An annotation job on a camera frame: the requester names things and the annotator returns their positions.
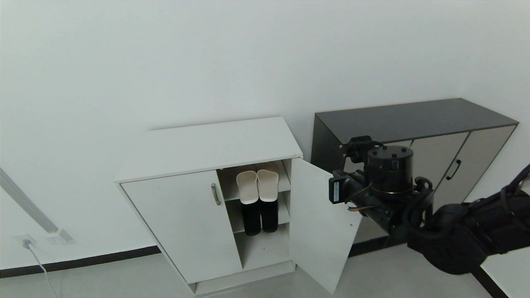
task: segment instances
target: white slipper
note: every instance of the white slipper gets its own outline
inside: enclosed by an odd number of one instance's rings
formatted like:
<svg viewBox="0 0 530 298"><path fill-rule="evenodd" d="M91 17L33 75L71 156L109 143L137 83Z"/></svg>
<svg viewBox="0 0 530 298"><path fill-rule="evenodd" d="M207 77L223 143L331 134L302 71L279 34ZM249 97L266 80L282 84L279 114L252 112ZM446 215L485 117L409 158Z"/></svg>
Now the white slipper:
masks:
<svg viewBox="0 0 530 298"><path fill-rule="evenodd" d="M260 163L257 168L260 199L274 202L278 199L278 168L272 162Z"/></svg>
<svg viewBox="0 0 530 298"><path fill-rule="evenodd" d="M243 172L237 174L235 180L239 189L239 199L243 204L252 204L258 201L258 175L252 166L242 166Z"/></svg>

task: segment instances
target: slipper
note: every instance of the slipper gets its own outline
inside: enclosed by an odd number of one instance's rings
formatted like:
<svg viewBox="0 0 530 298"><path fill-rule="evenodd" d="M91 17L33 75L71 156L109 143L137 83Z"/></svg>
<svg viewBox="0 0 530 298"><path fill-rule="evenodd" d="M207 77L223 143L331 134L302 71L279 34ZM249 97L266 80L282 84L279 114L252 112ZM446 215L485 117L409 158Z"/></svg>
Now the slipper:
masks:
<svg viewBox="0 0 530 298"><path fill-rule="evenodd" d="M236 182L241 202L241 217L245 234L255 236L261 231L260 202L258 194L258 174L251 165L242 166L238 170Z"/></svg>
<svg viewBox="0 0 530 298"><path fill-rule="evenodd" d="M258 164L261 226L266 233L278 230L278 168L271 162Z"/></svg>
<svg viewBox="0 0 530 298"><path fill-rule="evenodd" d="M258 190L260 200L272 202L278 199L278 168L272 162L260 163L258 168Z"/></svg>

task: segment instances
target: cabinet door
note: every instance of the cabinet door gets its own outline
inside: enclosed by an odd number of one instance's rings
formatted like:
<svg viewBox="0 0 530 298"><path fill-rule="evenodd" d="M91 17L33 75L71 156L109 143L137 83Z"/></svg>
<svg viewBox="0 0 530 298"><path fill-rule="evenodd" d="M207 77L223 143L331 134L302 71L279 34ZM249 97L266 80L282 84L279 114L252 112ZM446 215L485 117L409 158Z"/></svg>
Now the cabinet door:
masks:
<svg viewBox="0 0 530 298"><path fill-rule="evenodd" d="M216 171L121 186L187 283L242 270Z"/></svg>
<svg viewBox="0 0 530 298"><path fill-rule="evenodd" d="M405 146L410 147L412 141L401 141L395 143L388 143L388 146ZM363 163L352 163L350 158L346 159L344 163L344 171L347 173L355 172L357 170L362 170ZM363 217L361 224L359 226L359 232L355 235L354 243L360 243L368 241L370 239L379 238L388 236L388 233L385 232L378 224L376 224L369 217Z"/></svg>
<svg viewBox="0 0 530 298"><path fill-rule="evenodd" d="M293 159L291 173L289 255L333 293L362 216L329 202L332 174L300 158Z"/></svg>
<svg viewBox="0 0 530 298"><path fill-rule="evenodd" d="M413 178L422 176L432 182L434 189L440 183L456 153L464 144L467 133L415 139L410 145L414 151Z"/></svg>
<svg viewBox="0 0 530 298"><path fill-rule="evenodd" d="M435 192L435 210L441 205L461 203L467 197L514 128L508 126L471 132Z"/></svg>

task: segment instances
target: gray cabinet door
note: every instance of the gray cabinet door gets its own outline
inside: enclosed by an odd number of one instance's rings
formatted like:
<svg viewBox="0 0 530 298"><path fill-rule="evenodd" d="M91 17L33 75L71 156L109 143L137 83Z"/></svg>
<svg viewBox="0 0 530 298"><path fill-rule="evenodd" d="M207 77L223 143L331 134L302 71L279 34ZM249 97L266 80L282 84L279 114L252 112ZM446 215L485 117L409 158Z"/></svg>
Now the gray cabinet door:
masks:
<svg viewBox="0 0 530 298"><path fill-rule="evenodd" d="M436 189L456 153L464 144L466 136L467 133L460 133L415 139L410 145L414 151L413 178L425 177L432 182L432 186Z"/></svg>
<svg viewBox="0 0 530 298"><path fill-rule="evenodd" d="M514 128L507 126L471 132L436 189L435 210L441 205L461 203L467 197Z"/></svg>

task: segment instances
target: white wall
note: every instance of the white wall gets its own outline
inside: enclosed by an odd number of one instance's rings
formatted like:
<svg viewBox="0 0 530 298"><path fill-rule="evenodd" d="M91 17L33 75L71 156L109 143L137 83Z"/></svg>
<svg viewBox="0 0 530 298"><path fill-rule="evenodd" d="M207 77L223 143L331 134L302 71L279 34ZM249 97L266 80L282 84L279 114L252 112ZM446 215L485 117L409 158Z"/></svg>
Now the white wall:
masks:
<svg viewBox="0 0 530 298"><path fill-rule="evenodd" d="M147 130L282 115L308 159L316 111L457 96L470 12L446 2L3 2L1 166L77 243L47 246L3 196L1 268L34 264L10 238L26 230L44 262L153 245L112 182Z"/></svg>
<svg viewBox="0 0 530 298"><path fill-rule="evenodd" d="M520 124L469 200L499 191L530 163L530 3L481 5L473 20L484 30L460 95ZM482 267L510 297L530 297L530 248L490 257Z"/></svg>

